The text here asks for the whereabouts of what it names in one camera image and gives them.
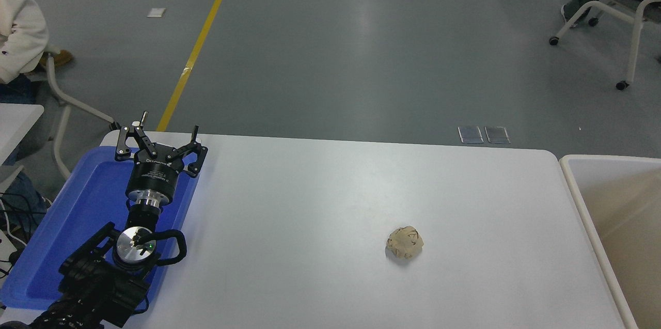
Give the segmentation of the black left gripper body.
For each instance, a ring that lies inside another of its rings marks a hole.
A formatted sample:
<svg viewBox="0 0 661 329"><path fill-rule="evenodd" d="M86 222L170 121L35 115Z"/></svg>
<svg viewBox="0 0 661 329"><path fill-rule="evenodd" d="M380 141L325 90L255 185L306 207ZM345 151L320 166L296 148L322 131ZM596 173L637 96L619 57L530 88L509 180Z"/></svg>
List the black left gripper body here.
<svg viewBox="0 0 661 329"><path fill-rule="evenodd" d="M159 200L173 200L179 175L184 171L185 154L172 146L155 145L156 157L149 150L139 149L134 155L134 168L126 187L126 197L138 200L147 192L157 193Z"/></svg>

